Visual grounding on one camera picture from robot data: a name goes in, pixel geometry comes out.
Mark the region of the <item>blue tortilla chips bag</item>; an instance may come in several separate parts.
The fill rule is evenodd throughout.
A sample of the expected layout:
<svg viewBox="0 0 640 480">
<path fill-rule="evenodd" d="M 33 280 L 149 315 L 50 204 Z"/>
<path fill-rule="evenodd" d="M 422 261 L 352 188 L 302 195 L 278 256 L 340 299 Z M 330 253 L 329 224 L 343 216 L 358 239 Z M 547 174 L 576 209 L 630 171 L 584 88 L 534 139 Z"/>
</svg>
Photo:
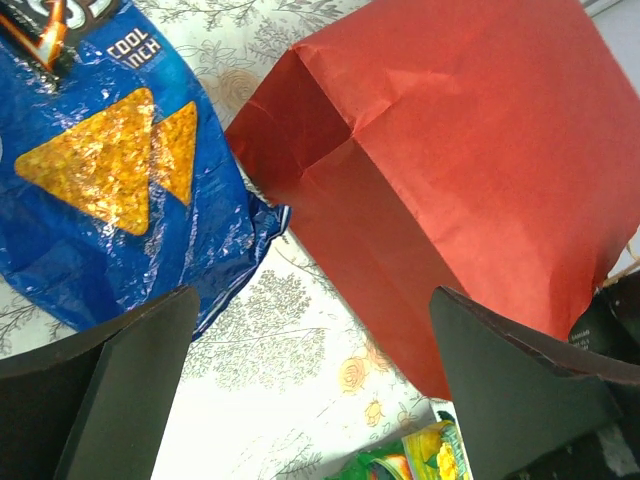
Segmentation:
<svg viewBox="0 0 640 480">
<path fill-rule="evenodd" d="M 1 273 L 31 303 L 82 331 L 187 285 L 201 335 L 289 217 L 132 2 L 2 3 Z"/>
</svg>

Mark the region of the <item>red paper bag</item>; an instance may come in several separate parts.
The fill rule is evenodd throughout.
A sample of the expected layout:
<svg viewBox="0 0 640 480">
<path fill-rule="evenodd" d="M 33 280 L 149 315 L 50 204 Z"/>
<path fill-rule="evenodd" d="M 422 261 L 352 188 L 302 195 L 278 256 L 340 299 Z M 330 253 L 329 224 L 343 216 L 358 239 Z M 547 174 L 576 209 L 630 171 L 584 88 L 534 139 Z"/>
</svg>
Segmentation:
<svg viewBox="0 0 640 480">
<path fill-rule="evenodd" d="M 373 1 L 291 46 L 226 136 L 430 397 L 435 288 L 562 340 L 639 226 L 639 98 L 577 1 Z"/>
</svg>

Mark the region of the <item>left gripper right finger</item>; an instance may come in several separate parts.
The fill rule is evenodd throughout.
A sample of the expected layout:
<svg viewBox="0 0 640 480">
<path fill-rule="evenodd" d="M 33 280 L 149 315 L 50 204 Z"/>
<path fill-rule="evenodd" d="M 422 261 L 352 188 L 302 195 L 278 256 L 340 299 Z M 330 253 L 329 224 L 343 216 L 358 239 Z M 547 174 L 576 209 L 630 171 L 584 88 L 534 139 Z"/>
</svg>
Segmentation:
<svg viewBox="0 0 640 480">
<path fill-rule="evenodd" d="M 474 478 L 638 478 L 638 366 L 447 287 L 429 308 Z"/>
</svg>

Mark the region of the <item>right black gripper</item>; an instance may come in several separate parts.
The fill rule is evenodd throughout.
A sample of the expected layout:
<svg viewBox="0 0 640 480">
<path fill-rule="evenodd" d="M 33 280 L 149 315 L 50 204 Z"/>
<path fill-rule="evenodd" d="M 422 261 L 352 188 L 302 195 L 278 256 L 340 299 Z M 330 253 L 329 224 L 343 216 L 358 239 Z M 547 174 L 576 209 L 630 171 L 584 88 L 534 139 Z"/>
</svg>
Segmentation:
<svg viewBox="0 0 640 480">
<path fill-rule="evenodd" d="M 639 364 L 639 272 L 594 295 L 572 327 L 571 345 L 608 358 Z"/>
</svg>

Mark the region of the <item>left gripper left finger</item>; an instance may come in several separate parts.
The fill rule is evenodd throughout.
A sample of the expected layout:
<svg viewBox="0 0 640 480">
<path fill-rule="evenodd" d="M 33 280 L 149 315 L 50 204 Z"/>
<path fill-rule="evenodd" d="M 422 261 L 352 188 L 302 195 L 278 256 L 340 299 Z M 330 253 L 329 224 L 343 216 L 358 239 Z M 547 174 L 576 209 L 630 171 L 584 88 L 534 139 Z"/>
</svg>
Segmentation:
<svg viewBox="0 0 640 480">
<path fill-rule="evenodd" d="M 182 286 L 2 359 L 2 478 L 150 478 L 199 308 Z"/>
</svg>

